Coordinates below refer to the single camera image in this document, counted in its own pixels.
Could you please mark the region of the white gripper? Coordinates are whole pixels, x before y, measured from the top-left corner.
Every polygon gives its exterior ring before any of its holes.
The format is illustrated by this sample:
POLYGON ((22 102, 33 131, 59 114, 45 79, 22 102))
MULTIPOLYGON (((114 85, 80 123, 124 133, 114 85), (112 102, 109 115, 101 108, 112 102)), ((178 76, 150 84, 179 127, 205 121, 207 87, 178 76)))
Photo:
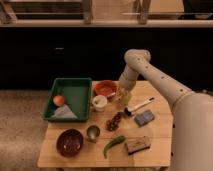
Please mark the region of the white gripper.
POLYGON ((127 100, 129 101, 131 99, 131 92, 129 90, 126 90, 121 85, 118 86, 117 93, 116 93, 116 99, 117 100, 127 100))

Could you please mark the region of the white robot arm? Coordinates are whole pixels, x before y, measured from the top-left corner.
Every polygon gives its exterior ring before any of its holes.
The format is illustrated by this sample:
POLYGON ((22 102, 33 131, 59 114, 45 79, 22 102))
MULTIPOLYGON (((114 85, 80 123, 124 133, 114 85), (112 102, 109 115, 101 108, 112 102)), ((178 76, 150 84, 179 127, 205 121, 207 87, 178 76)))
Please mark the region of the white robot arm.
POLYGON ((167 100, 174 125, 170 171, 213 171, 213 97, 178 82, 150 59, 148 50, 127 50, 120 86, 131 91, 142 75, 167 100))

